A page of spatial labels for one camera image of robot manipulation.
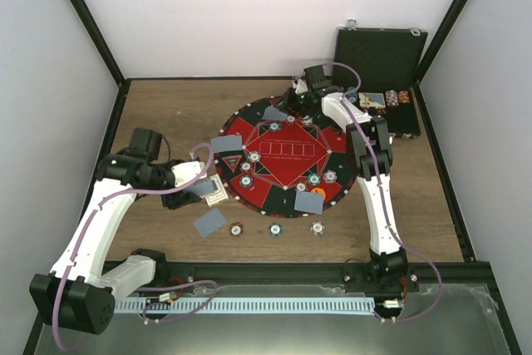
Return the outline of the dealt card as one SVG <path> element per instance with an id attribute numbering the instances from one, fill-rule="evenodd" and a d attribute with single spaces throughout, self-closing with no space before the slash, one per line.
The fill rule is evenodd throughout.
<path id="1" fill-rule="evenodd" d="M 240 151 L 243 145 L 241 135 L 216 136 L 210 139 L 210 144 L 214 153 Z"/>
<path id="2" fill-rule="evenodd" d="M 199 235 L 206 239 L 212 233 L 226 225 L 226 218 L 217 209 L 213 208 L 193 223 Z"/>
<path id="3" fill-rule="evenodd" d="M 288 114 L 274 106 L 268 106 L 262 114 L 262 121 L 286 121 Z"/>
<path id="4" fill-rule="evenodd" d="M 294 209 L 306 214 L 321 214 L 323 212 L 324 197 L 319 193 L 297 191 Z"/>

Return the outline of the red brown chip stack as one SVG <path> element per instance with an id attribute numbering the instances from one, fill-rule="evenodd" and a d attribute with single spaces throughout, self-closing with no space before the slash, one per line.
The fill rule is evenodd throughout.
<path id="1" fill-rule="evenodd" d="M 240 223 L 230 225 L 229 232 L 232 236 L 240 236 L 244 232 L 244 227 Z"/>

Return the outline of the blue white chip stack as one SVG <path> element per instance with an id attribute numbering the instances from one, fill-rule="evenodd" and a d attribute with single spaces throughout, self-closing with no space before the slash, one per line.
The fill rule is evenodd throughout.
<path id="1" fill-rule="evenodd" d="M 320 221 L 314 221 L 310 224 L 310 231 L 315 235 L 322 235 L 325 231 L 325 225 Z"/>

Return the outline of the playing card deck with box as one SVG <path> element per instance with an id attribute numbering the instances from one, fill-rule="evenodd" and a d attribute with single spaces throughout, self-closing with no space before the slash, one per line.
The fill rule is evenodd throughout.
<path id="1" fill-rule="evenodd" d="M 212 180 L 196 182 L 184 190 L 185 193 L 192 193 L 200 198 L 213 194 L 217 190 L 216 184 Z"/>

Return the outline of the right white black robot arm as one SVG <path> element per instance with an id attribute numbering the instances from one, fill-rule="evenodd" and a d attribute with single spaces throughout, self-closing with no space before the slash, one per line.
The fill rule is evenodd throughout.
<path id="1" fill-rule="evenodd" d="M 321 112 L 346 136 L 346 153 L 351 157 L 352 173 L 362 190 L 370 227 L 370 261 L 367 270 L 372 286 L 387 291 L 406 276 L 408 262 L 397 233 L 390 191 L 392 138 L 387 122 L 380 116 L 352 104 L 347 97 L 362 85 L 359 74 L 345 66 L 356 78 L 350 91 L 334 86 L 324 66 L 307 67 L 293 79 L 275 106 L 291 116 L 311 116 Z"/>

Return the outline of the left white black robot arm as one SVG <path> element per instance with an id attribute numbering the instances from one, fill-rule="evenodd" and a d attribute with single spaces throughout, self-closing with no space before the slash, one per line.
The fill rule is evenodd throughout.
<path id="1" fill-rule="evenodd" d="M 200 200 L 191 190 L 205 180 L 214 159 L 158 161 L 166 138 L 159 132 L 134 129 L 127 147 L 106 155 L 96 168 L 91 199 L 70 243 L 48 274 L 36 274 L 29 292 L 42 321 L 59 330 L 100 334 L 109 325 L 115 306 L 136 291 L 163 290 L 170 281 L 165 254 L 137 249 L 112 270 L 103 270 L 106 256 L 128 209 L 142 196 L 159 196 L 175 210 Z"/>

